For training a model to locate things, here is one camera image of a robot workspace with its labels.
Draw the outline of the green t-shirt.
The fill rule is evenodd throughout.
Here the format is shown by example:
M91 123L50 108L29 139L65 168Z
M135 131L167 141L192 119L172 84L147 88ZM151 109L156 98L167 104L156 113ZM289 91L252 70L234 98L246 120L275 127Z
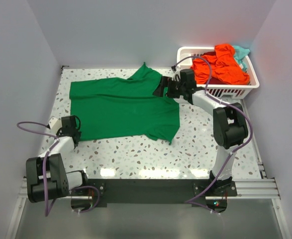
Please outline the green t-shirt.
M153 95L161 78L143 64L127 79L72 82L70 110L81 121L81 140L145 135L172 142L180 128L179 104Z

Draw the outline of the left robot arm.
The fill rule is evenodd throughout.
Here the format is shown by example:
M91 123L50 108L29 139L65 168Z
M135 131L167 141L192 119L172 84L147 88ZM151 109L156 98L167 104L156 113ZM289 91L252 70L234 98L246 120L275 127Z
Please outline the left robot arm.
M63 162L79 144L79 117L51 118L48 126L57 138L45 152L26 161L27 196L32 203L45 200L43 166L46 167L49 200L66 197L70 190L85 195L90 189L86 173L83 170L67 173Z

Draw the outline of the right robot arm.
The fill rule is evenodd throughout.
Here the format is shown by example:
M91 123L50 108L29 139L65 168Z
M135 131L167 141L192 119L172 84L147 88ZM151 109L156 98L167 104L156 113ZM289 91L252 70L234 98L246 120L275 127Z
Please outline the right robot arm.
M191 69L177 71L173 77L162 76L154 96L178 99L199 107L212 116L213 137L218 145L216 161L209 173L209 183L200 195L220 195L232 183L236 152L249 135L247 117L240 103L230 104L198 87Z

